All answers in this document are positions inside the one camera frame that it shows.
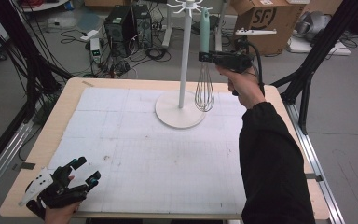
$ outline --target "metal whisk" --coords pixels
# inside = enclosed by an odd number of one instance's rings
[[[214,95],[211,76],[209,75],[208,63],[201,63],[199,81],[196,89],[196,107],[203,112],[208,112],[213,108]]]
[[[201,52],[209,52],[209,12],[208,8],[204,7],[201,11],[200,17],[200,45]],[[196,89],[196,107],[203,112],[208,112],[213,108],[214,96],[211,76],[209,75],[208,63],[201,63],[201,70],[199,76],[199,82]]]

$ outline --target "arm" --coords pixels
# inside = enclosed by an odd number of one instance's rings
[[[315,223],[303,157],[272,104],[258,87],[253,68],[244,74],[216,67],[229,78],[247,108],[240,133],[240,164],[247,197],[244,223]]]
[[[81,202],[72,203],[64,208],[46,208],[46,224],[68,224],[74,212],[77,211]]]

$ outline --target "whisk handle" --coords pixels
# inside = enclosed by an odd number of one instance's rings
[[[210,24],[209,24],[209,12],[207,7],[203,7],[200,18],[200,51],[209,52],[209,35],[210,35]]]

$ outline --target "wooden table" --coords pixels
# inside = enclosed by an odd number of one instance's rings
[[[186,89],[194,91],[197,83],[187,82]],[[21,170],[17,179],[13,183],[6,199],[4,200],[0,214],[3,217],[33,217],[34,214],[25,206],[19,207],[18,202],[21,200],[28,184],[34,180],[40,169],[47,167],[50,159],[54,155],[59,143],[61,142],[63,132],[76,110],[77,103],[85,88],[118,88],[118,89],[143,89],[143,90],[178,90],[179,82],[176,81],[151,81],[151,80],[122,80],[122,79],[94,79],[94,78],[72,78],[64,88],[60,99],[51,112],[41,134],[39,134],[34,147],[27,158],[26,162],[35,163],[33,170]],[[228,92],[227,84],[214,83],[213,90],[217,92]],[[280,94],[272,86],[266,86],[266,99],[271,102],[278,113],[286,123],[290,134],[295,138],[298,145],[294,127],[287,115],[282,103]],[[305,173],[309,176],[313,174],[310,164],[305,159]],[[324,196],[319,189],[319,185],[314,179],[308,180],[310,197],[317,220],[329,219],[328,208]],[[212,216],[205,215],[185,215],[185,214],[117,214],[117,213],[86,213],[79,212],[75,217],[133,217],[133,218],[209,218],[209,219],[241,219],[241,214],[216,214]]]

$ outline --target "black sleeve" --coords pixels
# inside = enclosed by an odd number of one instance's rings
[[[255,105],[242,120],[243,222],[315,223],[303,157],[273,105]]]

